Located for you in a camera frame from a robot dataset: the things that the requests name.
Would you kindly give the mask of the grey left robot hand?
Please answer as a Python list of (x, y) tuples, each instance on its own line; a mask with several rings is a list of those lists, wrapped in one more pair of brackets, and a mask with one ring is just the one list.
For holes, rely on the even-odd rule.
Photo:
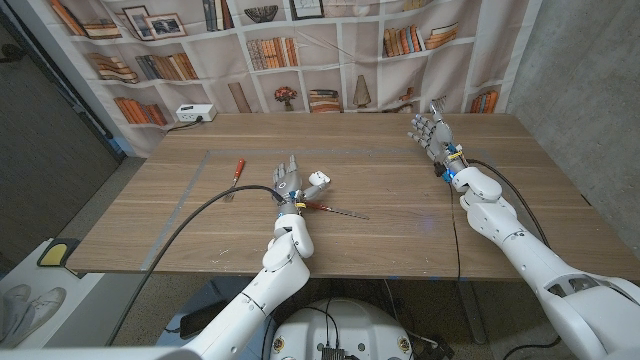
[(274, 169), (273, 181), (274, 190), (283, 198), (283, 201), (278, 201), (279, 213), (287, 215), (298, 214), (296, 204), (317, 198), (329, 187), (331, 179), (322, 171), (313, 172), (309, 176), (311, 186), (304, 189), (296, 158), (291, 155), (288, 166), (282, 162)]

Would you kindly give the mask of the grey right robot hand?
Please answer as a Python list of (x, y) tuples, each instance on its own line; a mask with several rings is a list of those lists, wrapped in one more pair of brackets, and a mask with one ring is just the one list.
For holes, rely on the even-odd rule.
[(468, 167), (462, 146), (456, 144), (449, 125), (444, 121), (444, 99), (434, 99), (429, 104), (431, 117), (416, 114), (411, 120), (413, 132), (407, 135), (425, 150), (433, 162), (437, 177), (450, 181), (458, 172)]

